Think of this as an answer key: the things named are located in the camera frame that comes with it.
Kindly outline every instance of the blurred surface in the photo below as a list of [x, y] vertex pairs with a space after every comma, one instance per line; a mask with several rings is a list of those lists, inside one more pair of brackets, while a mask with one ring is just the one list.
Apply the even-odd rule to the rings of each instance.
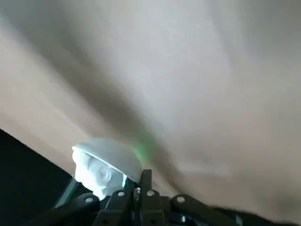
[[167, 192], [300, 223], [300, 6], [2, 0], [0, 125], [68, 172], [88, 137], [151, 137]]

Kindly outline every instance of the black metal frame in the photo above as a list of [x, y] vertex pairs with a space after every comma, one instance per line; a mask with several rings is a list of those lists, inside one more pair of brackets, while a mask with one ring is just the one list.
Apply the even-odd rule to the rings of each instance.
[[[124, 189], [102, 201], [92, 193], [85, 193], [24, 226], [242, 226], [241, 216], [252, 215], [211, 208], [186, 194], [172, 199], [160, 196], [152, 189], [151, 177], [151, 170], [146, 169], [139, 184], [127, 179]], [[243, 226], [275, 225], [252, 216], [252, 220], [244, 221]]]

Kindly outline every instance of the screw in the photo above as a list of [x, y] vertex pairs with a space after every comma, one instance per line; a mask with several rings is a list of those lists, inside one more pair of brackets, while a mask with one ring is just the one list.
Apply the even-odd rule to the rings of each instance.
[[124, 196], [124, 192], [118, 192], [118, 196]]
[[134, 191], [134, 198], [136, 200], [139, 200], [140, 199], [140, 190], [138, 188], [135, 188], [135, 191]]
[[91, 197], [88, 197], [85, 199], [85, 202], [92, 202], [92, 201], [93, 201], [93, 198], [91, 198]]
[[182, 202], [185, 202], [185, 199], [184, 199], [184, 197], [179, 196], [179, 197], [177, 198], [177, 201], [180, 202], [180, 203], [182, 203]]
[[153, 196], [155, 193], [154, 193], [154, 191], [148, 191], [146, 194], [147, 194], [147, 196]]

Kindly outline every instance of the beige surface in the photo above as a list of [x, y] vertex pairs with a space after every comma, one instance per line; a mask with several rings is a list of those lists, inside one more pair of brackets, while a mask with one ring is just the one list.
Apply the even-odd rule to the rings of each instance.
[[2, 26], [1, 127], [71, 171], [73, 143], [147, 131], [176, 190], [301, 222], [298, 1], [59, 6], [56, 25], [8, 13], [24, 38]]

